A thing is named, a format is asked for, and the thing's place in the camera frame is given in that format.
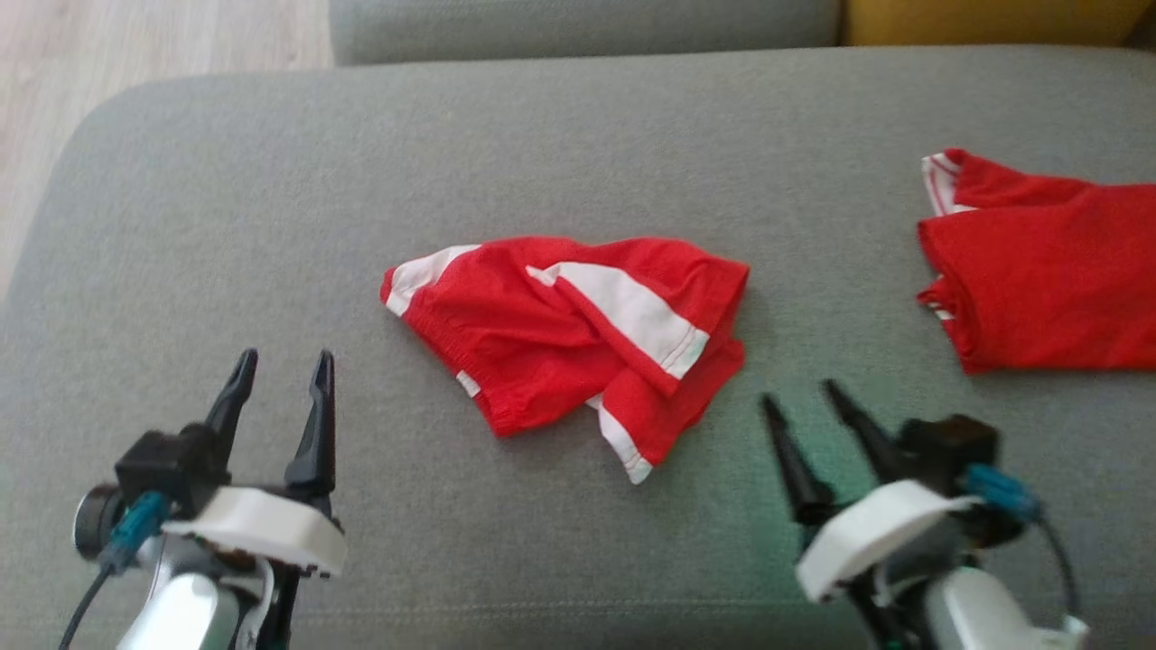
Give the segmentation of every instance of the black cable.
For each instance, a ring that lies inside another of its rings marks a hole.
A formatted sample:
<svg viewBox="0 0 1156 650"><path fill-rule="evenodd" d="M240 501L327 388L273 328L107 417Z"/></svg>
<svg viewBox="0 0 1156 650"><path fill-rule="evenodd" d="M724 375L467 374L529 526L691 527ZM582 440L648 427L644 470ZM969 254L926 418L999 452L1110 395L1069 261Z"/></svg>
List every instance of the black cable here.
<svg viewBox="0 0 1156 650"><path fill-rule="evenodd" d="M88 588L84 592L84 597L80 599L80 604L76 605L76 611L73 612L72 620L68 621L68 627L65 628L65 636L60 640L60 650L68 650L72 644L72 638L76 636L76 628L80 627L80 620L84 618L84 612L88 611L88 606L92 604L92 599L96 598L96 592L101 591L104 586L104 581L109 579L112 575L112 566L101 567L101 573L96 575L96 579L92 581L92 585Z"/></svg>
<svg viewBox="0 0 1156 650"><path fill-rule="evenodd" d="M1052 553L1055 554L1055 560L1060 564L1060 575L1064 578L1064 598L1067 601L1068 615L1080 618L1080 592L1076 591L1076 576L1072 573L1072 562L1068 560L1068 553L1064 549L1064 545L1060 544L1060 535L1052 527L1047 517L1040 514L1036 523L1044 531L1044 537L1047 538L1047 544L1052 547Z"/></svg>

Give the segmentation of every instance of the wooden floor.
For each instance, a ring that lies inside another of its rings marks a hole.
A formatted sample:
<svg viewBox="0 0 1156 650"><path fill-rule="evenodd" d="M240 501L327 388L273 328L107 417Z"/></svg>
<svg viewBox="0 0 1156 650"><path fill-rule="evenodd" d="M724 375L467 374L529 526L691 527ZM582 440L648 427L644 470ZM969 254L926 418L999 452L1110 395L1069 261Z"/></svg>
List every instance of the wooden floor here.
<svg viewBox="0 0 1156 650"><path fill-rule="evenodd" d="M333 66L327 0L0 0L0 300L52 165L154 79Z"/></svg>

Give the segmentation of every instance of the gray cushion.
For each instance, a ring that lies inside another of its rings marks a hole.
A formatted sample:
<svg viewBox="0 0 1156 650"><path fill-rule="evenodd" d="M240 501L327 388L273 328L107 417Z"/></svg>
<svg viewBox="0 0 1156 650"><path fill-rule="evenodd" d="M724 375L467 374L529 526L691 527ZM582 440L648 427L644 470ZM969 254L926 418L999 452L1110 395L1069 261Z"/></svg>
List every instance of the gray cushion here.
<svg viewBox="0 0 1156 650"><path fill-rule="evenodd" d="M332 0L339 64L833 45L837 0Z"/></svg>
<svg viewBox="0 0 1156 650"><path fill-rule="evenodd" d="M962 146L1042 173L1156 178L1156 57L1000 46L768 51L197 79L97 109L58 163L0 316L0 645L55 641L95 574L73 508L146 429L202 418L262 353L231 468L277 480L318 350L338 361L335 504L349 575L303 586L302 648L854 647L803 603L798 530L756 408L778 392L845 497L868 486L827 411L837 376L889 427L953 412L1006 435L1074 556L1105 647L1156 610L1156 377L966 378L914 294L919 157ZM593 413L495 440L378 303L449 244L682 237L753 264L746 369L639 487ZM991 567L1060 607L1035 535ZM111 645L147 577L81 630Z"/></svg>

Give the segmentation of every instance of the blue cable connector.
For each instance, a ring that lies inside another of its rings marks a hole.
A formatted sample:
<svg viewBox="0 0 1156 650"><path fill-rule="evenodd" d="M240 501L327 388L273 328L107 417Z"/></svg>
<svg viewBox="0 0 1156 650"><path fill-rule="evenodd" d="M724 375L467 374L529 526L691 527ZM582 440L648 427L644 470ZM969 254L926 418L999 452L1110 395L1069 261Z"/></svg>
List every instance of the blue cable connector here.
<svg viewBox="0 0 1156 650"><path fill-rule="evenodd" d="M1025 524L1038 520L1043 512L1039 500L1027 486L991 465L968 465L963 489Z"/></svg>
<svg viewBox="0 0 1156 650"><path fill-rule="evenodd" d="M101 568L109 568L114 576L124 574L144 540L161 532L171 508L172 501L158 492L142 494L112 529L112 539L96 559Z"/></svg>

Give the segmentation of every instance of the folded red garment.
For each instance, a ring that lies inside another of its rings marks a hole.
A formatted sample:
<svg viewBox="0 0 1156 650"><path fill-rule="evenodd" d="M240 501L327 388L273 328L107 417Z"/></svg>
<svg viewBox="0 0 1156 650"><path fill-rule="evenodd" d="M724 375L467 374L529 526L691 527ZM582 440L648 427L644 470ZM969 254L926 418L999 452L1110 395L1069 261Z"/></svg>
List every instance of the folded red garment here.
<svg viewBox="0 0 1156 650"><path fill-rule="evenodd" d="M924 158L942 274L919 301L963 369L1156 368L1156 185L1030 176L962 149Z"/></svg>
<svg viewBox="0 0 1156 650"><path fill-rule="evenodd" d="M385 274L381 302L450 368L495 435L587 404L639 483L743 362L749 268L672 239L521 237Z"/></svg>

